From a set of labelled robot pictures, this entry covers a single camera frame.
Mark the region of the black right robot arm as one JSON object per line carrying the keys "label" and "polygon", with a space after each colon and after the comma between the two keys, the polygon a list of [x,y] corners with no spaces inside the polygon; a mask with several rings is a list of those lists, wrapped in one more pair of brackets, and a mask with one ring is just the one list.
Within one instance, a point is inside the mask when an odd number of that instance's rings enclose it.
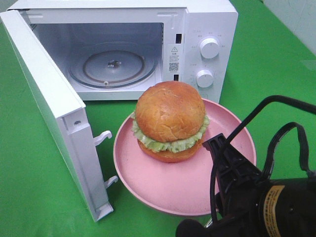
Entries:
{"label": "black right robot arm", "polygon": [[217,155],[225,136],[204,143],[216,163],[221,219],[204,227],[186,219],[178,237],[313,237],[316,234],[316,178],[261,179],[261,171],[235,147]]}

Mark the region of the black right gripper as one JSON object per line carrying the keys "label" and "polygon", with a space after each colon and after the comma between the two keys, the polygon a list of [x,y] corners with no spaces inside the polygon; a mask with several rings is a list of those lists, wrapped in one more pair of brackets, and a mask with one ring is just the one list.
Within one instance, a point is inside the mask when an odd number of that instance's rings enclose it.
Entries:
{"label": "black right gripper", "polygon": [[262,208],[264,189],[255,183],[257,168],[231,144],[218,156],[225,141],[220,133],[203,143],[217,164],[210,184],[212,223],[205,227],[186,219],[178,225],[177,237],[268,236]]}

